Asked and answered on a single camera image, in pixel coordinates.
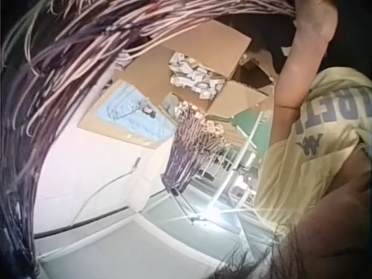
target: kappa logo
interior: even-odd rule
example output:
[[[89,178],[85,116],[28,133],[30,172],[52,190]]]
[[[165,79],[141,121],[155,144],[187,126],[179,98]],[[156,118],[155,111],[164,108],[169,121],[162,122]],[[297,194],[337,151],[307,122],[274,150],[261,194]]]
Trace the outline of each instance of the kappa logo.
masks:
[[[313,135],[310,135],[308,137],[304,137],[302,142],[296,142],[296,144],[302,148],[303,153],[305,153],[306,156],[309,156],[310,154],[315,156],[318,151],[318,147],[320,146],[320,139],[322,136],[323,134],[318,134],[318,137],[315,138]]]

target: person's forearm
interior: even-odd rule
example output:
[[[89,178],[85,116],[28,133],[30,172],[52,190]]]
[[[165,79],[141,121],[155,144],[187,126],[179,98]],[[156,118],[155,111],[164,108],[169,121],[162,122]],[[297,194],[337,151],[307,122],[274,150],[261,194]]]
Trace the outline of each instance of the person's forearm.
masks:
[[[301,107],[327,47],[328,40],[311,31],[297,29],[292,49],[275,87],[275,106]]]

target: person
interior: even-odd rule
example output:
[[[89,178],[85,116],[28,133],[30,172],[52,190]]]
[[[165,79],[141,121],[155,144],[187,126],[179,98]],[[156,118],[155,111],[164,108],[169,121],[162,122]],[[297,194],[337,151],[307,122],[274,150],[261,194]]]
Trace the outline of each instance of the person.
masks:
[[[317,74],[338,22],[333,0],[296,0],[255,198],[279,243],[208,278],[372,278],[372,81],[354,63]]]

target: cardboard box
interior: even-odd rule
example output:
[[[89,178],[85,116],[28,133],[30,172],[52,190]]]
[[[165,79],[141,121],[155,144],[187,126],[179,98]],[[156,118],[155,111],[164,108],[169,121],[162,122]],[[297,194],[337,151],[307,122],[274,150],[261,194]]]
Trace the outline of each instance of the cardboard box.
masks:
[[[134,85],[155,106],[172,92],[206,113],[231,117],[267,98],[267,95],[236,79],[239,60],[250,42],[247,36],[211,20],[144,53],[118,76]],[[200,99],[190,89],[170,84],[172,71],[169,63],[175,52],[194,58],[204,68],[227,79],[214,100]]]

